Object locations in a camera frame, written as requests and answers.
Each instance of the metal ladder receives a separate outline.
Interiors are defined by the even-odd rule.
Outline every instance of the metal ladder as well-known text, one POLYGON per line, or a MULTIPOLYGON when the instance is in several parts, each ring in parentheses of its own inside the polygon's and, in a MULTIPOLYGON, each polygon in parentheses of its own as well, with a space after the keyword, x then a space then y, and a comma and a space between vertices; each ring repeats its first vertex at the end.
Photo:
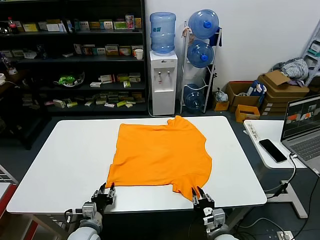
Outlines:
POLYGON ((313 43, 320 45, 320 20, 314 30, 309 44, 306 46, 306 49, 304 50, 304 53, 302 55, 302 58, 306 61, 309 69, 309 76, 304 83, 306 86, 311 83, 311 81, 314 79, 314 77, 316 77, 317 74, 319 74, 320 76, 320 54, 316 56, 310 51, 311 44, 313 43))

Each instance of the white table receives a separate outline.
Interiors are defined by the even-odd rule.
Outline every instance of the white table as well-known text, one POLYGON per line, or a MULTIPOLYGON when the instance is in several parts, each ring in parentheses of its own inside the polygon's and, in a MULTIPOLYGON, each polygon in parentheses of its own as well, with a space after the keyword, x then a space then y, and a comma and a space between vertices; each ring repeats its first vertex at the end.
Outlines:
MULTIPOLYGON (((261 157, 263 165, 260 167, 258 178, 263 178, 267 169, 293 169, 294 166, 289 160, 290 151, 281 143, 281 133, 284 125, 283 120, 245 120, 244 127, 250 136, 252 143, 261 157), (286 157, 287 161, 277 163, 273 158, 260 146, 259 141, 269 139, 286 157)), ((306 168, 297 158, 293 159, 295 165, 299 169, 306 168)), ((298 216, 301 219, 308 217, 303 205, 296 195, 291 184, 288 185, 286 193, 280 194, 278 197, 268 199, 268 203, 292 203, 298 216)))
MULTIPOLYGON (((58 122, 18 186, 7 211, 40 216, 63 214, 67 209, 81 208, 107 180, 116 152, 120 124, 166 125, 168 119, 58 122)), ((265 204, 267 199, 263 189, 228 120, 224 116, 186 119, 206 137, 205 148, 212 157, 212 171, 203 190, 213 197, 215 206, 228 208, 265 204)), ((111 211, 192 208, 189 200, 172 192, 171 185, 117 186, 116 201, 111 211)))

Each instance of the bottle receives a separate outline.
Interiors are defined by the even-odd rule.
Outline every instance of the bottle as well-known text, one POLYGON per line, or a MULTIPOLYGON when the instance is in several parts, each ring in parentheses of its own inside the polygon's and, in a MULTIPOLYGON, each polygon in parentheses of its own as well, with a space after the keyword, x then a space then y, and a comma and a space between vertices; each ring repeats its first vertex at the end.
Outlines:
POLYGON ((9 20, 9 27, 10 27, 10 29, 11 29, 11 32, 13 33, 13 34, 18 34, 19 33, 19 31, 18 31, 18 27, 17 27, 17 25, 12 21, 12 17, 8 17, 8 20, 9 20))
POLYGON ((209 44, 195 40, 188 47, 186 56, 190 63, 196 68, 205 68, 214 59, 214 50, 209 44))
POLYGON ((151 49, 167 54, 175 49, 176 15, 171 12, 154 12, 150 15, 151 49))
POLYGON ((199 89, 196 84, 188 84, 188 86, 184 86, 183 89, 183 100, 185 106, 191 113, 202 111, 206 101, 205 96, 201 90, 195 90, 199 89))
POLYGON ((214 11, 203 9, 192 14, 188 26, 198 39, 208 39, 218 31, 219 18, 214 11))

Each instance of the water bottle rack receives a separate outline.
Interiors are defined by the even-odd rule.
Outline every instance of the water bottle rack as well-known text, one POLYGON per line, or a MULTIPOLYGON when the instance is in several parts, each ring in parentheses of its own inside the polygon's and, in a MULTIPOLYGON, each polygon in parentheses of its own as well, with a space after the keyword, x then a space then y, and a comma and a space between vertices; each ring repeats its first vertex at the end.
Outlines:
POLYGON ((212 60, 212 67, 210 69, 209 66, 206 66, 206 68, 208 69, 209 73, 210 73, 210 79, 209 79, 209 83, 206 84, 205 79, 202 77, 202 81, 203 81, 203 86, 201 86, 200 88, 192 88, 190 86, 188 86, 187 84, 185 84, 186 82, 186 74, 185 74, 185 69, 187 64, 191 64, 190 61, 187 58, 187 52, 188 52, 188 46, 189 46, 189 42, 190 42, 190 36, 193 34, 191 32, 191 29, 188 27, 188 23, 185 21, 184 22, 184 29, 186 30, 186 35, 183 36, 183 52, 182 52, 182 58, 183 58, 183 64, 181 65, 182 67, 182 83, 181 83, 181 98, 180 98, 180 113, 182 113, 183 110, 183 106, 185 106, 185 101, 184 101, 184 89, 185 87, 188 87, 192 90, 202 90, 206 87, 208 87, 208 91, 206 92, 206 96, 205 96, 205 102, 204 102, 204 107, 203 107, 203 113, 206 112, 206 108, 207 108, 207 103, 208 103, 208 97, 209 97, 209 89, 211 88, 211 84, 213 84, 213 78, 215 76, 215 71, 216 71, 216 56, 217 56, 217 51, 219 48, 219 43, 220 43, 220 39, 221 39, 221 33, 222 33, 222 28, 219 28, 219 34, 218 34, 218 39, 216 42, 216 46, 213 46, 213 60, 212 60))

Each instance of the orange box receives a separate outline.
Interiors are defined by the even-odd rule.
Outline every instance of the orange box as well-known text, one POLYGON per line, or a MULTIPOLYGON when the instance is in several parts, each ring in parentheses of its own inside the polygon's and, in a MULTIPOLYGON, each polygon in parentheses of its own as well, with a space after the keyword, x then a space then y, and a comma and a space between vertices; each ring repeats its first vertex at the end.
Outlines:
POLYGON ((213 100, 213 110, 214 111, 227 111, 229 108, 229 101, 217 102, 216 99, 213 100))
POLYGON ((260 119, 259 109, 256 106, 238 105, 235 110, 235 120, 243 123, 247 119, 260 119))

